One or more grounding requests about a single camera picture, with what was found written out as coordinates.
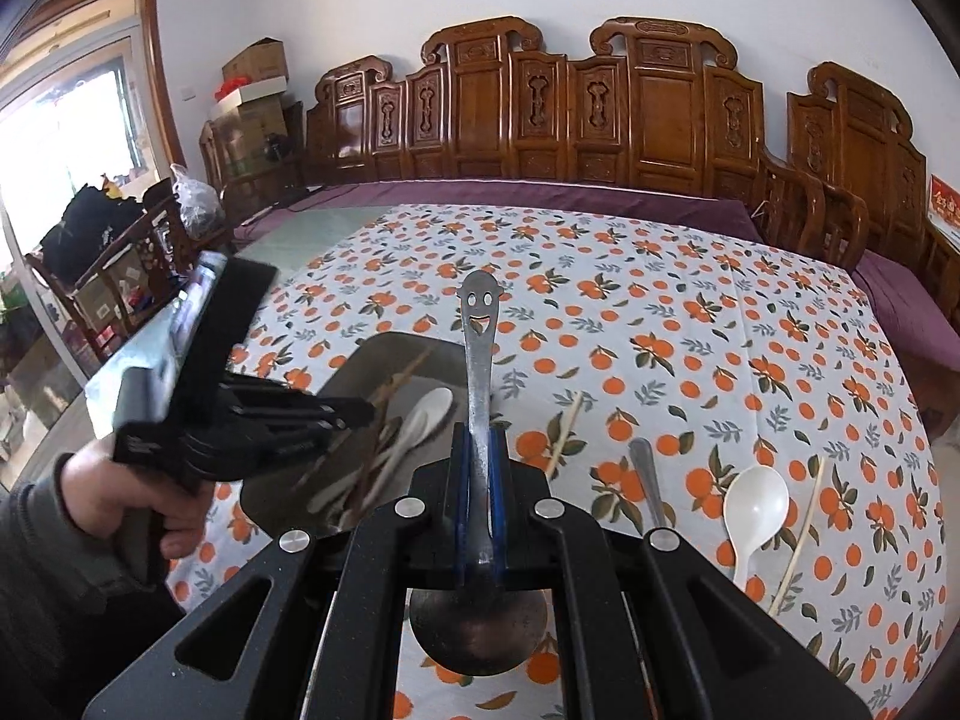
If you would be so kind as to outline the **person's left forearm sleeve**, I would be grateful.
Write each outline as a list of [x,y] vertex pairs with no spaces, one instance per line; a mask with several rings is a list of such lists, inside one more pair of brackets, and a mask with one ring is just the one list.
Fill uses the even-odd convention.
[[101,689],[184,617],[142,546],[68,515],[67,461],[2,502],[2,715],[80,718]]

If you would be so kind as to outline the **person's left hand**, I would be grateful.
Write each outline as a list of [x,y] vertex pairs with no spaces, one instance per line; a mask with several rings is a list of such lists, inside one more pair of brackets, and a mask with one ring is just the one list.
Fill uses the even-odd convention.
[[188,493],[161,473],[117,463],[112,454],[114,437],[103,437],[86,444],[60,468],[60,493],[76,527],[93,538],[109,539],[121,529],[128,511],[148,509],[163,517],[160,555],[181,559],[192,554],[205,538],[212,484],[202,483]]

